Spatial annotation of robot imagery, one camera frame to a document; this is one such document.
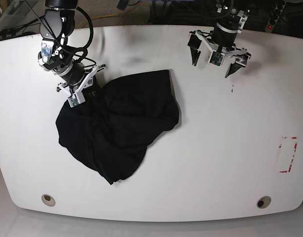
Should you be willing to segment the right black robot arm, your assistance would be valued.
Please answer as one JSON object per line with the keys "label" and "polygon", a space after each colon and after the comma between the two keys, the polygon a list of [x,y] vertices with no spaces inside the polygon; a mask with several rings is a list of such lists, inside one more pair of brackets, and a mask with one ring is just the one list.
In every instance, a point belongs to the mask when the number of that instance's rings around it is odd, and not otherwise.
{"label": "right black robot arm", "polygon": [[[69,97],[76,96],[80,89],[86,98],[95,96],[100,87],[96,82],[96,62],[87,57],[88,48],[94,37],[94,27],[90,16],[78,6],[76,0],[46,0],[45,14],[40,20],[39,31],[42,36],[38,63],[45,71],[52,71],[62,78],[63,88],[68,89]],[[68,37],[75,29],[75,11],[80,12],[89,25],[89,39],[85,46],[68,45]]]}

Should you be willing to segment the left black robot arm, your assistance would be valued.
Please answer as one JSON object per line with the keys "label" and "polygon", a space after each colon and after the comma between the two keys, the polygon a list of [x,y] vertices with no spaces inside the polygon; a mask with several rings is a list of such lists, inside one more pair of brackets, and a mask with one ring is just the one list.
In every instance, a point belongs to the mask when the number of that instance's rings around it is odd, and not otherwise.
{"label": "left black robot arm", "polygon": [[220,67],[225,58],[234,58],[228,67],[225,77],[236,73],[247,66],[251,54],[245,48],[236,46],[235,39],[243,30],[248,19],[249,11],[239,10],[234,6],[234,1],[226,5],[223,0],[216,3],[217,13],[214,29],[210,32],[195,30],[189,32],[188,47],[191,52],[192,65],[196,66],[201,51],[207,48],[210,52],[208,63]]}

